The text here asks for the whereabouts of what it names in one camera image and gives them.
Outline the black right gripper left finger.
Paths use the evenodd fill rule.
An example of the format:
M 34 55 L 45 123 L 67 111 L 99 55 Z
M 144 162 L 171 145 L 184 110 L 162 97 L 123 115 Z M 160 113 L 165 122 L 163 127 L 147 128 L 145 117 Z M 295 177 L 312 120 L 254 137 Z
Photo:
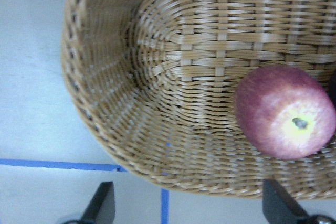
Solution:
M 114 183 L 102 182 L 80 218 L 80 223 L 112 224 L 115 218 Z

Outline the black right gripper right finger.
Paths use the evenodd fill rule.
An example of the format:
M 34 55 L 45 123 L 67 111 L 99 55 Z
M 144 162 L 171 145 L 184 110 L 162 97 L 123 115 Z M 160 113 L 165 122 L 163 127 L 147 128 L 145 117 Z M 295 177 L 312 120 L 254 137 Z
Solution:
M 311 223 L 308 213 L 273 179 L 263 182 L 262 210 L 270 224 Z

